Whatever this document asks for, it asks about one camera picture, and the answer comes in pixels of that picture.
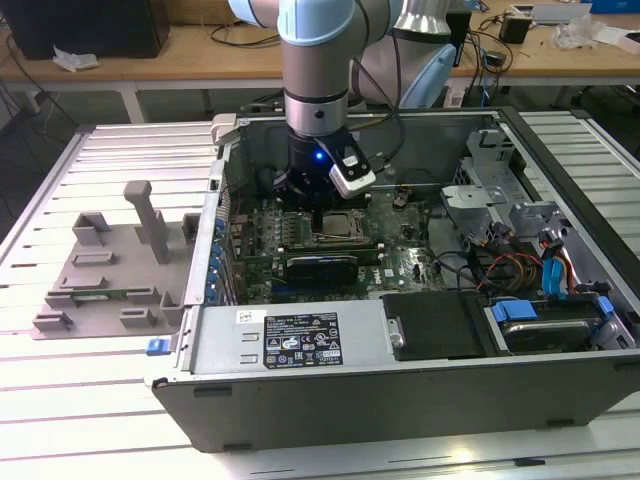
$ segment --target blue latch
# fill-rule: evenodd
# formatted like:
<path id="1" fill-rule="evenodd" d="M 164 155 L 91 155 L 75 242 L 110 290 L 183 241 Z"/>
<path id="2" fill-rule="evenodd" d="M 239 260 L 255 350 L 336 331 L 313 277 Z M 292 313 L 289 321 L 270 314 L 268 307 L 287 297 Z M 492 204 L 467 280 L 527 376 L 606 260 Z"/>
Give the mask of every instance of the blue latch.
<path id="1" fill-rule="evenodd" d="M 538 314 L 529 300 L 504 300 L 491 307 L 491 311 L 498 323 L 538 318 Z"/>
<path id="2" fill-rule="evenodd" d="M 598 297 L 597 303 L 598 307 L 600 307 L 600 310 L 604 314 L 604 318 L 608 319 L 615 312 L 615 309 L 611 304 L 611 300 L 609 300 L 607 297 Z"/>
<path id="3" fill-rule="evenodd" d="M 560 290 L 560 281 L 564 275 L 564 265 L 557 258 L 547 258 L 542 264 L 542 291 L 547 295 L 557 295 L 560 299 L 567 294 Z"/>
<path id="4" fill-rule="evenodd" d="M 146 354 L 149 357 L 159 357 L 160 355 L 171 355 L 169 351 L 169 340 L 165 338 L 154 338 L 147 345 Z"/>

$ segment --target sticker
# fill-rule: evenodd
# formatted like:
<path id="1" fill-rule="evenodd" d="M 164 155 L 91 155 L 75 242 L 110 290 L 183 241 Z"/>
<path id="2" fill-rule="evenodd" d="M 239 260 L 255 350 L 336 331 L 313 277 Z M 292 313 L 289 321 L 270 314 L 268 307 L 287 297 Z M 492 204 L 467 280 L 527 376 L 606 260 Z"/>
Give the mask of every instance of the sticker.
<path id="1" fill-rule="evenodd" d="M 276 369 L 342 365 L 342 344 L 336 313 L 279 316 L 262 314 L 262 318 L 265 367 Z"/>
<path id="2" fill-rule="evenodd" d="M 264 323 L 266 314 L 266 310 L 238 310 L 236 323 Z"/>

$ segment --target black box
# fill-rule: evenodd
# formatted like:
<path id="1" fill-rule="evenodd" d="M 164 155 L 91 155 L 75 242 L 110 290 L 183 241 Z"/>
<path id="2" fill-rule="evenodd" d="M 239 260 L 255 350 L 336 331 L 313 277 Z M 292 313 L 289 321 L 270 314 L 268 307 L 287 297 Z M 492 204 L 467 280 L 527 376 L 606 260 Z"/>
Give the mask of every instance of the black box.
<path id="1" fill-rule="evenodd" d="M 156 57 L 169 36 L 164 0 L 0 0 L 16 44 L 28 59 L 53 46 L 97 56 Z"/>
<path id="2" fill-rule="evenodd" d="M 447 24 L 451 29 L 451 38 L 449 43 L 456 47 L 456 59 L 453 66 L 460 65 L 462 59 L 462 51 L 464 49 L 464 40 L 469 31 L 469 23 L 471 22 L 471 10 L 469 10 L 464 0 L 451 0 L 449 10 L 447 10 Z"/>
<path id="3" fill-rule="evenodd" d="M 513 17 L 505 15 L 500 27 L 500 40 L 504 43 L 522 44 L 527 37 L 533 20 L 530 17 Z"/>

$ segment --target aluminum extrusion table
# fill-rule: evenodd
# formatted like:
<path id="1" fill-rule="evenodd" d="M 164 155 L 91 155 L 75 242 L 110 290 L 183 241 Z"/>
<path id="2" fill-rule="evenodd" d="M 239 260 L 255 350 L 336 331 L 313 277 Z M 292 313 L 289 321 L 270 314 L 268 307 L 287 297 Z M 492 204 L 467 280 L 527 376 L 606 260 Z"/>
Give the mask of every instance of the aluminum extrusion table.
<path id="1" fill-rule="evenodd" d="M 524 117 L 625 240 L 636 245 L 640 179 L 630 157 L 589 120 L 562 112 Z M 197 212 L 212 159 L 209 128 L 208 123 L 152 124 L 78 133 L 2 244 L 0 477 L 451 479 L 473 474 L 495 480 L 640 472 L 640 395 L 587 427 L 204 455 L 191 448 L 144 384 L 144 377 L 173 361 L 145 356 L 150 337 L 31 340 L 33 314 L 75 241 L 71 226 L 77 213 L 101 210 L 111 224 L 135 222 L 121 197 L 132 179 L 151 180 L 152 201 L 167 221 Z M 574 155 L 582 151 L 585 155 Z M 624 195 L 619 188 L 626 189 Z M 516 461 L 523 458 L 534 460 Z"/>

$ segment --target workbench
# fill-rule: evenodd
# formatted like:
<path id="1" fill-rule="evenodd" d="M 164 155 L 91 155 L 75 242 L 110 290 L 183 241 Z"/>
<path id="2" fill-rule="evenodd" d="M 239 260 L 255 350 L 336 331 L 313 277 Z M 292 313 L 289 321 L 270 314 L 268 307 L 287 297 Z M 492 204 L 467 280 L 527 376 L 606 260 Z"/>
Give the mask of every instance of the workbench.
<path id="1" fill-rule="evenodd" d="M 490 0 L 491 10 L 472 16 L 472 26 L 502 13 L 513 2 Z M 542 3 L 533 0 L 530 3 Z M 596 15 L 611 26 L 640 28 L 640 15 Z M 640 84 L 640 56 L 617 47 L 599 44 L 596 48 L 562 51 L 552 45 L 551 27 L 536 27 L 524 45 L 513 46 L 514 61 L 501 79 L 503 86 L 570 86 Z M 96 69 L 70 73 L 52 61 L 22 61 L 27 72 L 48 91 L 117 91 L 122 96 L 131 123 L 144 123 L 139 99 L 145 90 L 202 90 L 205 107 L 210 109 L 208 90 L 280 88 L 282 67 L 280 48 L 240 49 L 216 44 L 209 38 L 211 27 L 173 26 L 170 38 L 154 59 L 100 58 Z M 497 35 L 498 26 L 488 33 Z M 6 58 L 4 36 L 0 35 L 0 79 L 10 90 L 33 92 L 33 84 Z M 255 27 L 231 29 L 228 40 L 254 41 L 272 34 Z M 490 39 L 483 46 L 502 47 Z M 475 72 L 475 55 L 465 49 L 461 65 L 452 71 L 446 106 L 458 106 Z"/>
<path id="2" fill-rule="evenodd" d="M 568 112 L 523 117 L 640 254 L 633 243 L 640 200 L 616 196 L 624 188 L 638 191 L 640 174 L 628 154 L 592 122 Z M 198 212 L 214 158 L 209 131 L 207 122 L 80 130 L 0 246 L 3 479 L 183 478 L 204 472 L 215 479 L 347 473 L 361 479 L 448 479 L 473 472 L 474 478 L 495 480 L 640 472 L 640 395 L 586 427 L 205 455 L 190 446 L 145 385 L 145 378 L 175 363 L 173 356 L 145 355 L 155 337 L 32 340 L 32 318 L 75 242 L 71 227 L 78 213 L 101 211 L 110 225 L 136 223 L 122 191 L 127 181 L 142 179 L 151 181 L 151 200 L 166 222 Z M 567 140 L 554 145 L 557 138 Z M 585 151 L 595 153 L 589 162 L 580 161 Z M 538 181 L 533 172 L 527 175 Z M 428 407 L 429 399 L 424 401 Z"/>

